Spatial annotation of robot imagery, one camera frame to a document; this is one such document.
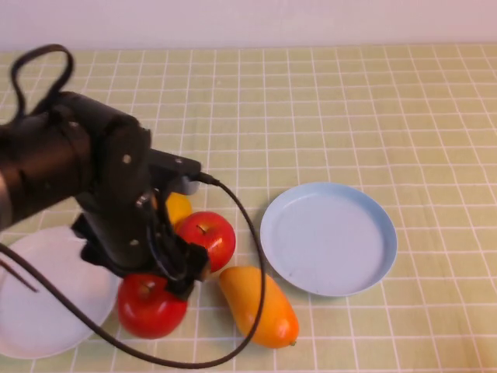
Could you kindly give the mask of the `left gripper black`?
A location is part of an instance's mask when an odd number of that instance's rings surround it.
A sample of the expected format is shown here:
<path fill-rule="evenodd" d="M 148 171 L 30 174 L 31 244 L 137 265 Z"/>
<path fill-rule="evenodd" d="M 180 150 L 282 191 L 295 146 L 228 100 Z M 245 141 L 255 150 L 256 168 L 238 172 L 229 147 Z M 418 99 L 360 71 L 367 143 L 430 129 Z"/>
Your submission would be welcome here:
<path fill-rule="evenodd" d="M 187 300 L 195 283 L 208 278 L 208 252 L 197 244 L 187 244 L 182 252 L 165 206 L 168 196 L 168 192 L 153 192 L 140 197 L 133 207 L 115 211 L 86 205 L 72 225 L 76 236 L 85 240 L 81 259 L 120 278 L 163 277 L 168 292 Z"/>

